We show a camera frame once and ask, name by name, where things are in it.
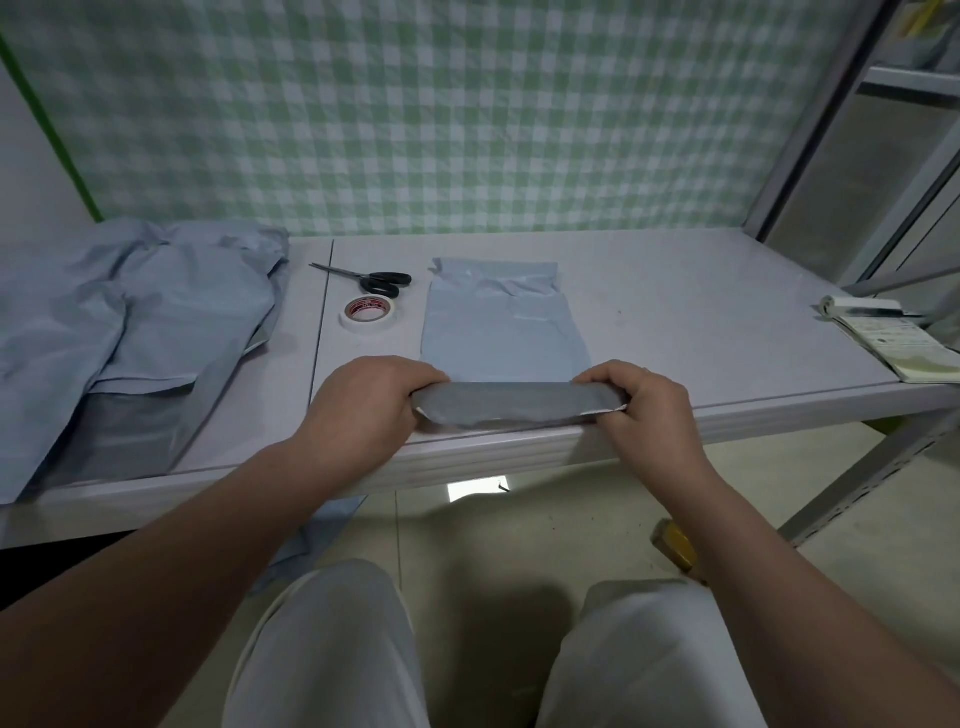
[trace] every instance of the checkered fabric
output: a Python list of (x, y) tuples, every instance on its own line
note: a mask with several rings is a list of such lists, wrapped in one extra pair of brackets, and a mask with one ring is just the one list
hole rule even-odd
[(107, 217), (740, 225), (853, 0), (8, 0)]

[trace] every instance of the forearm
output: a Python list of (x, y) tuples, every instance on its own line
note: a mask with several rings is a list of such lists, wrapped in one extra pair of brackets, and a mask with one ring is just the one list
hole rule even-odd
[(659, 488), (697, 549), (772, 727), (955, 725), (960, 693), (719, 476)]
[(264, 450), (0, 614), (5, 724), (159, 723), (276, 550), (323, 502), (286, 454)]

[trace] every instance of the scissors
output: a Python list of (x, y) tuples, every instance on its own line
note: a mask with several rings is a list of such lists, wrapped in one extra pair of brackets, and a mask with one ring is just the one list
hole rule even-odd
[(395, 299), (400, 295), (400, 288), (406, 288), (413, 282), (413, 279), (405, 273), (370, 273), (365, 276), (362, 273), (353, 273), (353, 271), (345, 271), (342, 268), (330, 268), (319, 263), (310, 263), (310, 266), (328, 273), (336, 273), (338, 276), (357, 279), (360, 281), (360, 287), (367, 293), (386, 296), (388, 299)]

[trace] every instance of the hand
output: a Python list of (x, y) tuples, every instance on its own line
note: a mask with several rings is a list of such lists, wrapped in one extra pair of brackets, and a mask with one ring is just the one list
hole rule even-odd
[(326, 378), (284, 446), (308, 477), (344, 488), (386, 463), (417, 417), (410, 393), (449, 377), (402, 356), (363, 356)]
[(616, 360), (587, 369), (574, 381), (610, 382), (631, 396), (626, 412), (600, 415), (597, 423), (620, 459), (658, 499), (672, 488), (718, 477), (707, 460), (682, 385)]

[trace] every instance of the left hand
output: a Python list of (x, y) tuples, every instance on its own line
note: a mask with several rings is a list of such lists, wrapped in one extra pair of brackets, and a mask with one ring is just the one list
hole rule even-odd
[(340, 490), (386, 463), (417, 425), (410, 394), (450, 381), (402, 356), (363, 356), (331, 374), (284, 447), (310, 482)]

